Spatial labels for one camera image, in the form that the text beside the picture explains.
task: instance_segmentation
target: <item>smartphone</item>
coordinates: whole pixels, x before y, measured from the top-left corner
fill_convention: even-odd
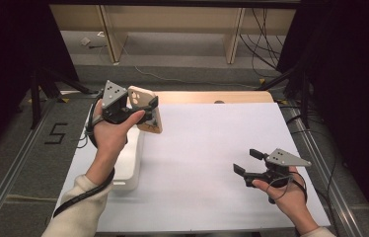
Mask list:
[[[156,98],[156,94],[153,91],[142,89],[135,86],[128,88],[129,103],[132,108],[148,106],[149,102]],[[138,124],[138,129],[153,133],[161,133],[163,127],[161,124],[160,111],[157,107],[153,110],[152,119],[147,120],[141,124]]]

